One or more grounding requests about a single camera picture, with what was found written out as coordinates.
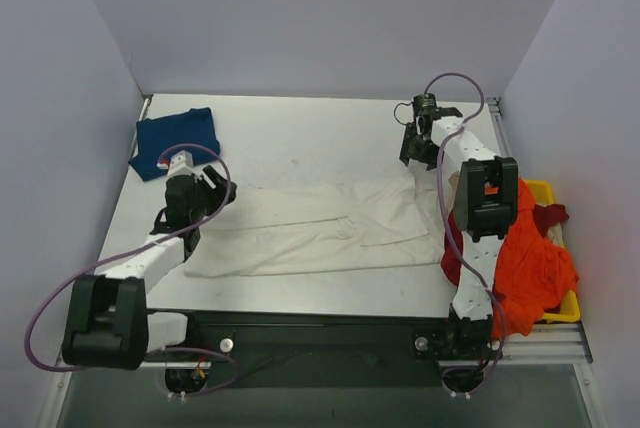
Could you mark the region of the cream white t shirt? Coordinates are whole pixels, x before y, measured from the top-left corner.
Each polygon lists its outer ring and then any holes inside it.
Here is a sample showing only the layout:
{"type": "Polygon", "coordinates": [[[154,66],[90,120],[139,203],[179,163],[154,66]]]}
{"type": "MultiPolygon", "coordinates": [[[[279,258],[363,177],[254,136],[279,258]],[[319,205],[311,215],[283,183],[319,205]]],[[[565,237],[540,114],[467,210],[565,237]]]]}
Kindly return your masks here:
{"type": "Polygon", "coordinates": [[[437,264],[443,237],[432,172],[310,188],[241,188],[203,226],[184,273],[213,279],[437,264]]]}

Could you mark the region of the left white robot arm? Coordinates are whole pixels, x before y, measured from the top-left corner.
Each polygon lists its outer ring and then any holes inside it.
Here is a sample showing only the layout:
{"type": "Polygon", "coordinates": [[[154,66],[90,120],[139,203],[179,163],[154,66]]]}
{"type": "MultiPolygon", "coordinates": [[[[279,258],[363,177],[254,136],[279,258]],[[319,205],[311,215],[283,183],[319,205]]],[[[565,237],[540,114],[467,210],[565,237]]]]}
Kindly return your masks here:
{"type": "Polygon", "coordinates": [[[182,313],[150,312],[147,294],[185,263],[200,241],[201,222],[235,201],[237,185],[213,167],[170,176],[165,206],[145,243],[149,249],[101,274],[72,285],[62,343],[63,361],[79,367],[135,370],[149,353],[168,348],[182,360],[195,357],[202,335],[182,313]]]}

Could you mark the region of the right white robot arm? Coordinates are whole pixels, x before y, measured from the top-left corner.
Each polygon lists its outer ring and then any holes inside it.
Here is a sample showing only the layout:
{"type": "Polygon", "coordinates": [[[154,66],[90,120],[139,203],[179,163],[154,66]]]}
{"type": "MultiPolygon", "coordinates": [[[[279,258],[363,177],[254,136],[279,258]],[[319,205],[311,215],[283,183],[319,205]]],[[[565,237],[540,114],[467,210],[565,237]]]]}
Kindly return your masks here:
{"type": "Polygon", "coordinates": [[[452,217],[463,241],[449,247],[462,256],[452,309],[460,320],[484,321],[493,315],[491,294],[499,251],[518,214],[519,171],[515,159],[501,157],[467,127],[455,107],[440,107],[433,94],[413,98],[412,120],[405,124],[399,160],[422,163],[446,178],[442,169],[453,163],[459,175],[452,217]]]}

